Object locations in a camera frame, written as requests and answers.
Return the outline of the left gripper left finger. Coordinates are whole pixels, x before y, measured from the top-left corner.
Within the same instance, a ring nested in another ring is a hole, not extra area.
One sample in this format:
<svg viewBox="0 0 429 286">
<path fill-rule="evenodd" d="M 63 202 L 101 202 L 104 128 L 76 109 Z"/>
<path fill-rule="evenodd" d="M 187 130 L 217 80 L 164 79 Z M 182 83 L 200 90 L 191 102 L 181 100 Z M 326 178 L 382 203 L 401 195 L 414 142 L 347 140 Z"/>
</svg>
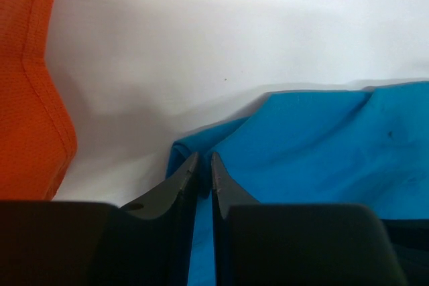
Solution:
<svg viewBox="0 0 429 286">
<path fill-rule="evenodd" d="M 198 199 L 199 154 L 166 180 L 122 206 L 139 220 L 131 264 L 138 285 L 186 285 Z"/>
</svg>

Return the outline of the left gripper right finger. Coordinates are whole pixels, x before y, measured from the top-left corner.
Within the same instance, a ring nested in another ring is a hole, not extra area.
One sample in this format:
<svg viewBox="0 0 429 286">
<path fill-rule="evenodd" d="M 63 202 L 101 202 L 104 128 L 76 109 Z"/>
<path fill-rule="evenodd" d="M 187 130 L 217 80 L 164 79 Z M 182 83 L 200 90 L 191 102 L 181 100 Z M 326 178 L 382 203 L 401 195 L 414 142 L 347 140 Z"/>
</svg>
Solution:
<svg viewBox="0 0 429 286">
<path fill-rule="evenodd" d="M 228 213 L 233 206 L 258 204 L 249 192 L 240 186 L 228 173 L 219 153 L 211 159 L 212 171 L 212 221 L 214 259 L 217 285 L 234 285 L 231 229 Z"/>
</svg>

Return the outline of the blue t shirt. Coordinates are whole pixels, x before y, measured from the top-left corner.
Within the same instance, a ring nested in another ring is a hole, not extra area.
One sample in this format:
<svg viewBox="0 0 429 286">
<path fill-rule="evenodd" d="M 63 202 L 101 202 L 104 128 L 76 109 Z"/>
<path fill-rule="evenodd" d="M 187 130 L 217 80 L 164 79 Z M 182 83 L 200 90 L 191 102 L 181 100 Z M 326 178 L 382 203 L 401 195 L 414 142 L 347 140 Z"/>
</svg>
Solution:
<svg viewBox="0 0 429 286">
<path fill-rule="evenodd" d="M 167 174 L 199 153 L 189 285 L 214 285 L 210 161 L 261 202 L 352 202 L 382 219 L 428 217 L 428 83 L 272 94 L 253 115 L 172 145 Z"/>
</svg>

